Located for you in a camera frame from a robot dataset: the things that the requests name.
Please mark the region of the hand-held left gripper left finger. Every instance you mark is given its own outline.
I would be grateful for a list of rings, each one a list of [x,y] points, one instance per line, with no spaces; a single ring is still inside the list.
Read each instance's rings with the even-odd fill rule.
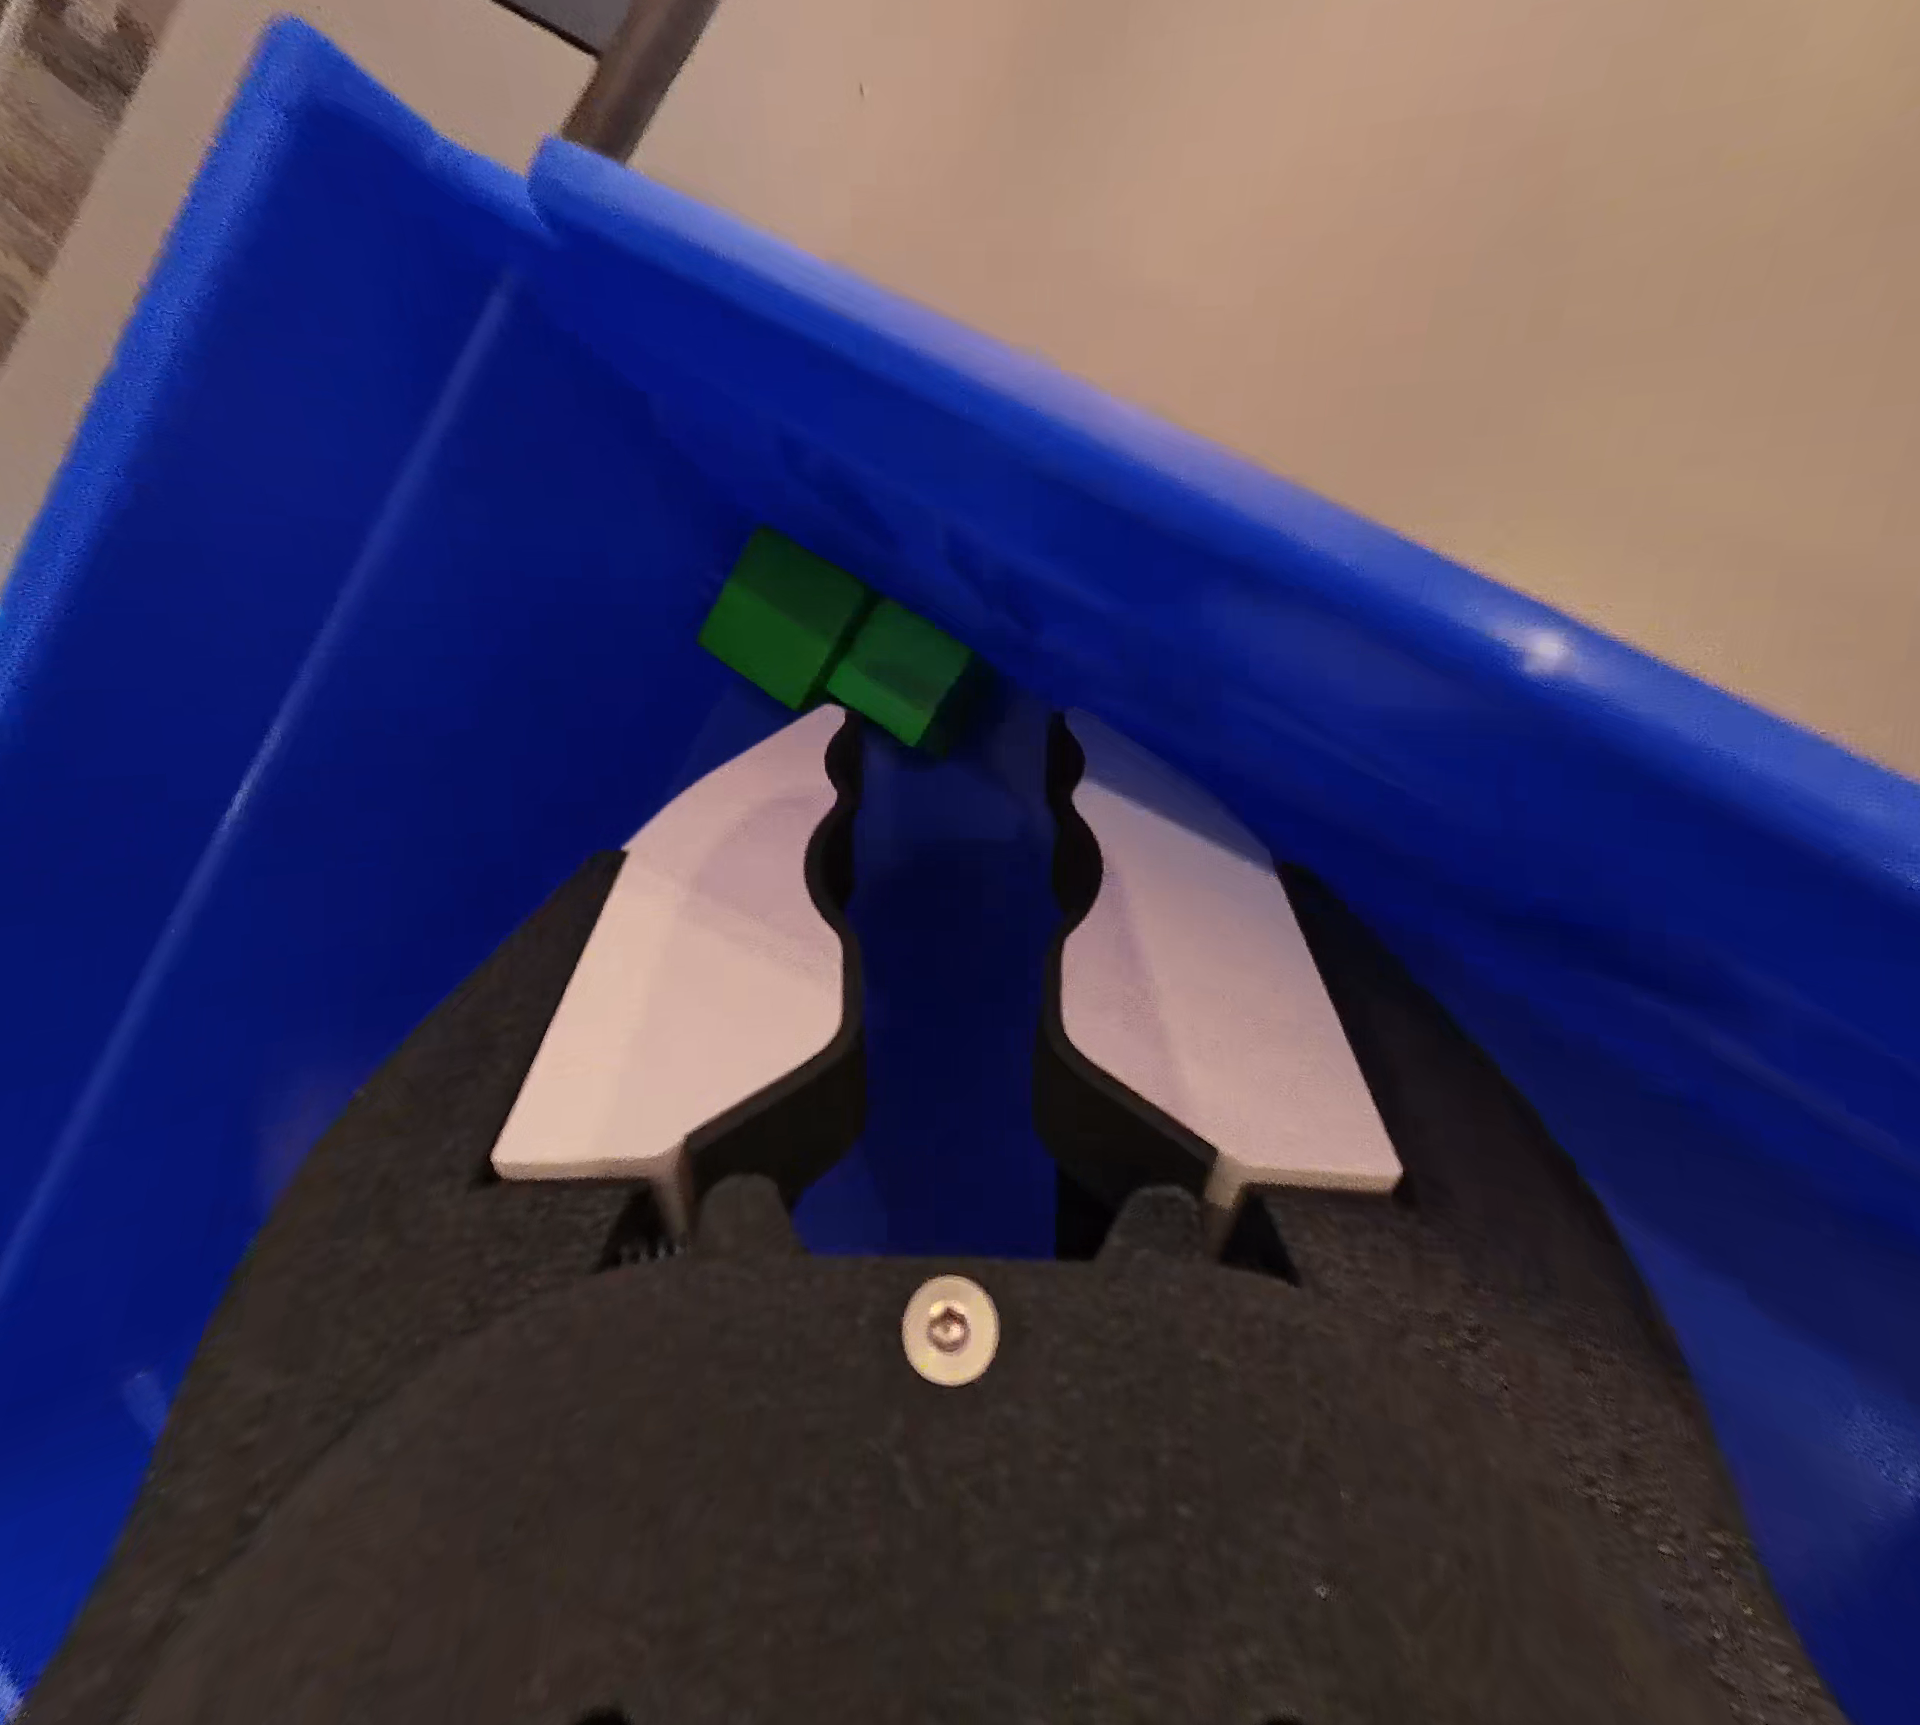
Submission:
[[[795,1199],[847,1149],[858,770],[858,718],[815,708],[636,831],[491,1142],[499,1181],[644,1185],[688,1236],[711,1185]]]

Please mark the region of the green wooden cube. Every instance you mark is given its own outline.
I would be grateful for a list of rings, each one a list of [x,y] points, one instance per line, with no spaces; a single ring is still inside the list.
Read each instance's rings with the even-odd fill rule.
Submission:
[[[977,655],[894,600],[877,600],[825,677],[825,695],[902,746],[946,755],[987,680]]]
[[[828,701],[835,666],[877,603],[871,586],[776,529],[740,548],[697,644],[789,712]]]

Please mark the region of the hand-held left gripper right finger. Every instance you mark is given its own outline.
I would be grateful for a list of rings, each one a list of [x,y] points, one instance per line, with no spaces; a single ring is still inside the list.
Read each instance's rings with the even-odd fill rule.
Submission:
[[[1277,1253],[1273,1191],[1386,1199],[1403,1164],[1272,850],[1094,714],[1048,725],[1051,893],[1033,1127],[1063,1253],[1137,1191],[1195,1199],[1213,1253]]]

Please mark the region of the blue plastic bin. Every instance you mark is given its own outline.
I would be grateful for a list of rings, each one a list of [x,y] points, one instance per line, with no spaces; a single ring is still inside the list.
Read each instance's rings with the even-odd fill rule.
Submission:
[[[622,848],[858,718],[861,1123],[507,1185]],[[1403,1164],[1063,1253],[1048,725]],[[258,41],[4,592],[4,1722],[1915,1722],[1915,785],[568,142]]]

